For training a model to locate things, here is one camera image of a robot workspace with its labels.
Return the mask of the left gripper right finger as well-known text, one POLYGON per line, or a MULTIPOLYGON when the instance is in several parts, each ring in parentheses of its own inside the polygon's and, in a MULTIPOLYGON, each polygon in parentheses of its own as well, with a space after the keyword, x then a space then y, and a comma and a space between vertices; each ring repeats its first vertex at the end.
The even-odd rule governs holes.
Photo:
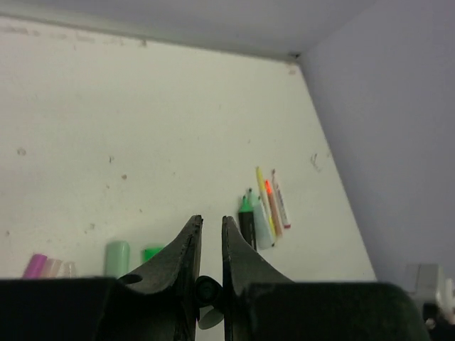
POLYGON ((262 258, 231 216, 222 222, 226 340, 270 340, 280 326, 277 289, 292 281, 262 258))

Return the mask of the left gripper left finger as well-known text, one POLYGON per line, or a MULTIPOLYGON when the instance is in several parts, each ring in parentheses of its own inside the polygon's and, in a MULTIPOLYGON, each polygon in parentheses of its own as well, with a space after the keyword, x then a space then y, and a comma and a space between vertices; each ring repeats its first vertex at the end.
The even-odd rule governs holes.
POLYGON ((118 340, 194 340, 193 292, 200 273, 203 218, 192 216, 158 254, 119 281, 129 297, 117 323, 118 340))

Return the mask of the pale green highlighter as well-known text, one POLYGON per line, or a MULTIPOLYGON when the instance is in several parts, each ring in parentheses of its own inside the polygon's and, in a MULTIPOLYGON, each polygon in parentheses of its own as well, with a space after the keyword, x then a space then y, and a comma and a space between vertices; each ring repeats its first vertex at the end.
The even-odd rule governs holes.
POLYGON ((262 202, 261 197, 252 188, 249 188, 247 198, 253 209, 257 247, 261 250, 272 248, 275 243, 275 238, 265 212, 264 203, 262 202))

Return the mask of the green black highlighter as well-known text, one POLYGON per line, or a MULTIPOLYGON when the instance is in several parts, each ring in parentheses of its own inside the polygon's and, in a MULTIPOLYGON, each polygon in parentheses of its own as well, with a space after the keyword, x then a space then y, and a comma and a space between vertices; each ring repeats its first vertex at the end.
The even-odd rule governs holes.
POLYGON ((243 238, 254 250, 256 250, 257 244, 255 236, 254 212, 246 195, 242 197, 237 216, 239 219, 240 232, 243 238))

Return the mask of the dark green marker cap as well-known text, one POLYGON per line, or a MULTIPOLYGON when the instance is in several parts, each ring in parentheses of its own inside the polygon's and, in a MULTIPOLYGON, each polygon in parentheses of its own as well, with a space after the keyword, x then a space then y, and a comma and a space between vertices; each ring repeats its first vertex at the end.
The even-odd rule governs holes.
POLYGON ((208 330, 224 319, 223 287, 209 276, 199 276, 195 282, 194 299, 198 308, 198 327, 208 330))

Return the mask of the bright green highlighter cap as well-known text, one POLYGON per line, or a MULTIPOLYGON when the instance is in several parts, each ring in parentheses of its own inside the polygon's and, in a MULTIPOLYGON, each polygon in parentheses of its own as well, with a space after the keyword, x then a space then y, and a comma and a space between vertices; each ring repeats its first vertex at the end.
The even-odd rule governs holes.
POLYGON ((163 248, 163 245, 156 244, 145 246, 141 251, 141 262, 146 263, 152 257, 156 256, 163 248))

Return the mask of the purple white marker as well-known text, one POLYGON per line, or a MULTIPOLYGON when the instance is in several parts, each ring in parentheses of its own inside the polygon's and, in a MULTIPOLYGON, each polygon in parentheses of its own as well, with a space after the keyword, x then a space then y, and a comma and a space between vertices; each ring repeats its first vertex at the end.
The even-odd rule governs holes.
POLYGON ((278 206, 278 211, 281 217, 281 221, 283 224, 283 227, 285 229, 290 229, 291 228, 291 220, 289 216, 289 211, 287 209, 285 200, 284 200, 284 194, 282 192, 282 187, 280 185, 278 176, 277 176, 277 170, 274 168, 272 170, 272 185, 274 188, 276 200, 277 200, 277 206, 278 206))

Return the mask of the pale green highlighter cap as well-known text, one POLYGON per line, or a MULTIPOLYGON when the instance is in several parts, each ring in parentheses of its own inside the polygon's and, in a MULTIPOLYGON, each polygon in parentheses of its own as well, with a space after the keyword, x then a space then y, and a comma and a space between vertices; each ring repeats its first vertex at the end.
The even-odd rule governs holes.
POLYGON ((129 272, 129 243, 123 240, 112 241, 105 247, 104 275, 120 278, 129 272))

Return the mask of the orange highlighter pen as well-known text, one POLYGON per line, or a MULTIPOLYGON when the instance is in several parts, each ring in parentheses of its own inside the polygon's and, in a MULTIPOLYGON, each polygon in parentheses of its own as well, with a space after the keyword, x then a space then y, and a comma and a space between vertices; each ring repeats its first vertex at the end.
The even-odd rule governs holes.
POLYGON ((271 186, 271 184, 270 184, 270 182, 268 180, 265 180, 264 185, 265 185, 265 188, 266 188, 266 191, 267 191, 267 198, 268 198, 268 201, 269 201, 272 221, 273 221, 273 224, 274 224, 274 231, 275 231, 275 234, 276 234, 277 238, 281 238, 283 232, 282 232, 282 227, 281 227, 280 220, 279 220, 279 213, 278 213, 278 210, 277 210, 277 204, 276 204, 275 199, 274 199, 274 192, 273 192, 272 186, 271 186))

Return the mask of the yellow highlighter pen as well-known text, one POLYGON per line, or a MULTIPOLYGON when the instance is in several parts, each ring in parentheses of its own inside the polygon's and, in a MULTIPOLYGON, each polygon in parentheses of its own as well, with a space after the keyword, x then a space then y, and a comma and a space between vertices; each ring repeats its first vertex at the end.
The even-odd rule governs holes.
POLYGON ((273 223, 273 219, 272 219, 272 216, 271 216, 271 212, 270 212, 270 209, 269 209, 269 202, 268 202, 268 197, 267 197, 267 190, 265 188, 265 181, 264 181, 264 178, 263 178, 263 175, 262 175, 262 170, 259 166, 257 166, 255 168, 255 171, 256 171, 256 178, 257 178, 257 183, 258 183, 258 187, 259 187, 259 195, 261 197, 261 200, 262 200, 262 203, 263 203, 263 207, 264 207, 264 213, 266 215, 266 220, 268 222, 268 225, 269 225, 269 230, 270 230, 270 233, 271 233, 271 236, 272 236, 272 240, 275 242, 276 241, 276 233, 275 233, 275 229, 274 229, 274 223, 273 223))

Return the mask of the purple marker cap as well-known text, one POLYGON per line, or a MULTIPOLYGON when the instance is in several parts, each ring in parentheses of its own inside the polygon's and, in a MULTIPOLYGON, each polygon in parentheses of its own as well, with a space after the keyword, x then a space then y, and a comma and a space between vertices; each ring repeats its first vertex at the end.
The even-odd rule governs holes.
POLYGON ((39 278, 47 262, 47 259, 48 257, 44 254, 33 254, 28 262, 22 278, 39 278))

